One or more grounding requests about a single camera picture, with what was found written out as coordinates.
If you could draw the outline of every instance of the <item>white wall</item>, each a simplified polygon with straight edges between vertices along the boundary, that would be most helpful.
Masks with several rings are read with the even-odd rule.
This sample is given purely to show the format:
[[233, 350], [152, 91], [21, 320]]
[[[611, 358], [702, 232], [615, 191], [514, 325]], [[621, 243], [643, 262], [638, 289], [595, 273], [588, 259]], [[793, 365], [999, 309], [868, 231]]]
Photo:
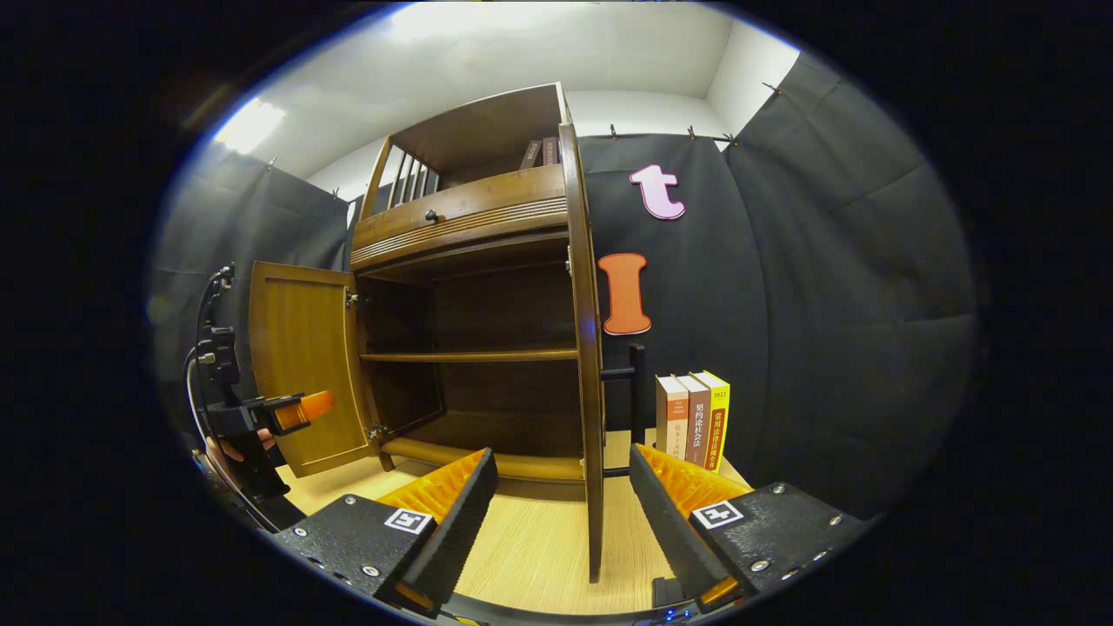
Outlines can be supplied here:
[[735, 20], [719, 70], [711, 79], [707, 101], [737, 135], [758, 113], [771, 92], [761, 85], [780, 86], [800, 51], [768, 32]]
[[650, 91], [567, 91], [577, 136], [662, 133], [719, 137], [728, 133], [719, 115], [702, 98]]
[[[564, 97], [572, 113], [575, 133], [580, 136], [610, 135], [611, 124], [620, 135], [687, 135], [689, 126], [697, 135], [710, 137], [731, 131], [730, 126], [701, 98], [651, 91], [567, 91]], [[337, 195], [345, 199], [363, 195], [367, 190], [371, 172], [375, 168], [382, 148], [383, 138], [378, 138], [328, 164], [307, 180], [329, 192], [339, 187]], [[402, 154], [393, 150], [384, 172], [397, 169], [400, 158]], [[384, 180], [385, 185], [390, 185], [387, 177], [384, 176]]]

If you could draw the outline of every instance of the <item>ceiling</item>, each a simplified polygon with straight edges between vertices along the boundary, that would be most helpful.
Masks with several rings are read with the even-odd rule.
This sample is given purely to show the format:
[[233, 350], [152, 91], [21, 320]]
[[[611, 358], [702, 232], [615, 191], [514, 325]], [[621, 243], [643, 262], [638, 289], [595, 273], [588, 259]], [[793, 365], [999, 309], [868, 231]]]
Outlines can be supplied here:
[[732, 18], [690, 2], [429, 2], [367, 20], [257, 95], [286, 111], [252, 150], [307, 178], [455, 106], [560, 80], [565, 91], [708, 88]]

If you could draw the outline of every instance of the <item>open cabinet door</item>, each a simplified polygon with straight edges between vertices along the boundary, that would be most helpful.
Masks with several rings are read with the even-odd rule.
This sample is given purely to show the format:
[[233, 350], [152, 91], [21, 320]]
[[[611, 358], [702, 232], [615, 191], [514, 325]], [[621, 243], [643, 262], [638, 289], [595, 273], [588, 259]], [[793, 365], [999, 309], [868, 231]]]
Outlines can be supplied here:
[[313, 426], [276, 438], [294, 476], [317, 473], [378, 453], [356, 344], [348, 272], [256, 263], [248, 301], [255, 383], [266, 398], [332, 390], [336, 407]]
[[602, 335], [599, 331], [599, 292], [588, 197], [583, 189], [580, 146], [571, 124], [560, 125], [560, 150], [568, 197], [569, 271], [572, 273], [572, 305], [575, 307], [575, 343], [580, 363], [583, 478], [588, 498], [588, 575], [591, 583], [597, 583], [603, 554]]

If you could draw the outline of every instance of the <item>black backdrop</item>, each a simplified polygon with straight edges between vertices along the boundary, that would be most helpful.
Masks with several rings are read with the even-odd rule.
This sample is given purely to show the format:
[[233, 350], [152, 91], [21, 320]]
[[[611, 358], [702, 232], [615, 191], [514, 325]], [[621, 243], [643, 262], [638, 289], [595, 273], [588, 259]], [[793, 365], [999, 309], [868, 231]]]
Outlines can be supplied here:
[[348, 203], [277, 167], [211, 145], [167, 194], [165, 223], [150, 268], [147, 312], [154, 330], [155, 372], [170, 418], [193, 432], [181, 387], [181, 363], [194, 343], [206, 280], [236, 263], [234, 287], [215, 306], [217, 323], [236, 329], [242, 398], [257, 393], [248, 343], [247, 301], [256, 261], [343, 271]]
[[[650, 374], [709, 370], [731, 383], [725, 454], [752, 456], [755, 419], [765, 403], [766, 303], [749, 218], [730, 169], [711, 139], [678, 135], [583, 137], [583, 175], [595, 257], [637, 253], [642, 310], [637, 335], [603, 334], [603, 365], [628, 364], [627, 345], [646, 346]], [[657, 164], [677, 177], [669, 187], [684, 214], [662, 221], [646, 211], [630, 175]], [[600, 317], [610, 311], [607, 275], [598, 270]], [[605, 385], [607, 427], [630, 427], [629, 383]], [[654, 390], [644, 385], [641, 422], [654, 423]]]
[[858, 517], [899, 498], [957, 414], [976, 299], [955, 205], [897, 124], [802, 53], [725, 153], [769, 303], [758, 485], [786, 480]]

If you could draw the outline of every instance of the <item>book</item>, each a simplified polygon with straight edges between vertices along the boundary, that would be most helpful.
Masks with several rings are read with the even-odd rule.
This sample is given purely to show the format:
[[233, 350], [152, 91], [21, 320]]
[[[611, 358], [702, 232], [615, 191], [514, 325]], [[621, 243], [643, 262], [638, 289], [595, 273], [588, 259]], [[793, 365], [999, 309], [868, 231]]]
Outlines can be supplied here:
[[691, 375], [711, 392], [711, 420], [708, 423], [707, 460], [703, 462], [703, 468], [718, 472], [719, 462], [722, 460], [722, 444], [727, 440], [730, 383], [707, 370]]
[[519, 172], [533, 167], [533, 164], [538, 162], [539, 151], [541, 151], [541, 141], [538, 139], [530, 141], [530, 147], [525, 148], [525, 156], [522, 157], [522, 165], [518, 167]]
[[688, 390], [676, 376], [657, 376], [657, 449], [678, 459], [688, 448]]
[[692, 376], [677, 376], [688, 390], [688, 448], [684, 460], [706, 468], [707, 424], [711, 414], [711, 390]]
[[556, 163], [556, 137], [545, 137], [542, 164], [553, 165], [554, 163]]

